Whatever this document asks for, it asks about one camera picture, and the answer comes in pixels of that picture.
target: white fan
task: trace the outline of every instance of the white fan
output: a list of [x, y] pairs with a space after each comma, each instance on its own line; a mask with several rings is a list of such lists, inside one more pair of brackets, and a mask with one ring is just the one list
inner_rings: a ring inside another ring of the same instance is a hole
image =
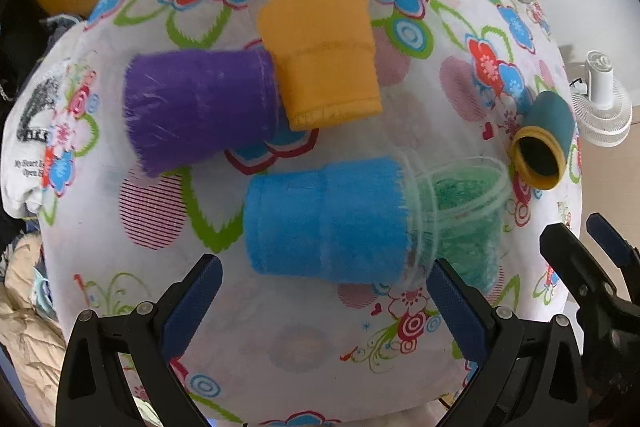
[[631, 129], [631, 99], [615, 79], [613, 65], [607, 55], [589, 52], [584, 67], [586, 83], [581, 79], [572, 83], [580, 136], [600, 147], [620, 145]]

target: yellow rim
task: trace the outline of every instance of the yellow rim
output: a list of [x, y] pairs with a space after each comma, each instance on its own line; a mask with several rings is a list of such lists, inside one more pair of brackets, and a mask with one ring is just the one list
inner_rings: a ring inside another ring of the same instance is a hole
[[[554, 155], [556, 164], [558, 164], [558, 174], [554, 176], [543, 176], [542, 174], [535, 172], [527, 164], [522, 156], [522, 151], [520, 150], [520, 140], [526, 137], [540, 140], [548, 147]], [[542, 129], [542, 127], [523, 127], [516, 133], [516, 136], [513, 137], [513, 145], [511, 146], [511, 160], [513, 161], [514, 168], [522, 177], [522, 180], [526, 184], [539, 190], [551, 190], [556, 187], [566, 170], [566, 158], [564, 157], [564, 154], [562, 154], [562, 148], [560, 147], [558, 140], [556, 140], [556, 137], [548, 130]]]

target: white cloth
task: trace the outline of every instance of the white cloth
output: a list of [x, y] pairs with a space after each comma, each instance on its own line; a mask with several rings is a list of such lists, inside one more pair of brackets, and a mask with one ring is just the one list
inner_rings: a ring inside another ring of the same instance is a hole
[[[50, 152], [57, 159], [40, 213], [66, 336], [82, 309], [127, 313], [158, 299], [212, 251], [223, 264], [222, 287], [186, 353], [172, 363], [206, 417], [320, 425], [409, 409], [462, 387], [473, 365], [462, 360], [424, 288], [407, 293], [262, 277], [247, 260], [242, 200], [256, 172], [385, 154], [380, 126], [429, 168], [481, 154], [509, 163], [524, 87], [534, 96], [555, 89], [570, 99], [558, 46], [537, 6], [370, 0], [370, 11], [384, 114], [283, 132], [274, 143], [220, 153], [145, 185], [122, 117], [132, 57], [242, 49], [259, 45], [259, 35], [248, 0], [100, 0], [72, 57], [83, 73], [69, 79], [70, 96], [56, 107], [55, 126], [75, 134], [52, 144], [60, 151]], [[90, 86], [83, 84], [94, 71]], [[81, 95], [86, 105], [71, 114], [70, 100]], [[549, 320], [564, 307], [566, 288], [540, 256], [538, 238], [559, 221], [579, 232], [578, 151], [576, 135], [570, 167], [554, 190], [532, 190], [512, 173], [500, 276], [487, 298], [520, 317]], [[135, 371], [126, 375], [143, 396]]]
[[83, 25], [63, 35], [27, 80], [4, 123], [0, 188], [4, 211], [13, 217], [36, 214], [42, 203], [44, 152], [63, 80]]

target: cup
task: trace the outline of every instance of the cup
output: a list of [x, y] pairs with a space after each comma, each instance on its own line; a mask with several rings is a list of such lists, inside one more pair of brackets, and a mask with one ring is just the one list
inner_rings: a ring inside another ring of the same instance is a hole
[[[466, 284], [489, 293], [499, 272], [507, 167], [492, 158], [466, 158], [436, 169], [430, 182], [438, 207], [436, 256], [449, 261]], [[433, 219], [428, 212], [423, 216], [427, 223]]]
[[539, 190], [551, 190], [559, 184], [574, 130], [574, 115], [564, 99], [553, 91], [541, 92], [511, 145], [513, 166], [526, 184]]
[[147, 176], [276, 133], [280, 102], [265, 50], [137, 55], [125, 76], [127, 132]]
[[[437, 233], [423, 242], [414, 167], [395, 156], [254, 176], [243, 216], [252, 267], [334, 283], [409, 285], [426, 277]], [[425, 204], [433, 203], [431, 193]]]
[[255, 0], [293, 131], [382, 112], [369, 0]]

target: floor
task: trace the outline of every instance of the floor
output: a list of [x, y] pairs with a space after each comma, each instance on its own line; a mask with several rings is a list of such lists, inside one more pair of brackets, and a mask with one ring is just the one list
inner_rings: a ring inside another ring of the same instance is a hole
[[628, 299], [620, 270], [587, 234], [585, 222], [601, 213], [633, 246], [640, 248], [640, 125], [619, 146], [603, 148], [582, 140], [582, 227], [580, 240]]

